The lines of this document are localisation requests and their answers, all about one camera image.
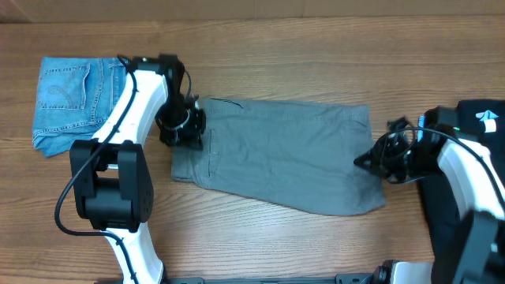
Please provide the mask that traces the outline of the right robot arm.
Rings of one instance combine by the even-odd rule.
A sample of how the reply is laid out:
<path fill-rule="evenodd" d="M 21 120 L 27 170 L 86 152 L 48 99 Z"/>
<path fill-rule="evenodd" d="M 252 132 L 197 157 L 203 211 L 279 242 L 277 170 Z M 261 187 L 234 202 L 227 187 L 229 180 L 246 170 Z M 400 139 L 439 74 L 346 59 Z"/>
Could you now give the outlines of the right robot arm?
<path fill-rule="evenodd" d="M 391 260 L 366 283 L 502 283 L 504 281 L 504 186 L 491 152 L 476 133 L 458 125 L 455 110 L 438 106 L 412 126 L 389 123 L 354 165 L 391 184 L 442 174 L 458 209 L 452 240 L 431 263 Z"/>

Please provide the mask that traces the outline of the grey cotton shorts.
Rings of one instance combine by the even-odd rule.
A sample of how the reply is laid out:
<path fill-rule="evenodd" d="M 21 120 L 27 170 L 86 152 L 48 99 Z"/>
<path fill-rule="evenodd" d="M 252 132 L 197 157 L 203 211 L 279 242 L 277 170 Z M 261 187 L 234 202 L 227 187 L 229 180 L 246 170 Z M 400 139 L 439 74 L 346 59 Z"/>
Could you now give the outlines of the grey cotton shorts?
<path fill-rule="evenodd" d="M 354 165 L 373 145 L 366 105 L 206 99 L 202 150 L 175 148 L 176 181 L 319 215 L 386 203 L 379 177 Z"/>

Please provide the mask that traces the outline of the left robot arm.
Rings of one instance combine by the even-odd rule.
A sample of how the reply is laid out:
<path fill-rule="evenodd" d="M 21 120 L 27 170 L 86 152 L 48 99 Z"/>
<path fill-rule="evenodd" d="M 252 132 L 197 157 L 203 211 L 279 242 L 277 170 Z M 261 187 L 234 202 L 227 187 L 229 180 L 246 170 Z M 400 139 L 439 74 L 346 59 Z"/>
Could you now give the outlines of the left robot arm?
<path fill-rule="evenodd" d="M 144 156 L 152 125 L 168 147 L 202 150 L 206 115 L 198 98 L 181 93 L 189 74 L 175 54 L 156 58 L 119 56 L 125 67 L 123 93 L 105 124 L 90 140 L 70 148 L 72 177 L 54 210 L 57 227 L 68 235 L 60 211 L 69 192 L 77 214 L 92 226 L 87 236 L 105 237 L 116 255 L 124 283 L 167 283 L 148 228 L 154 188 Z"/>

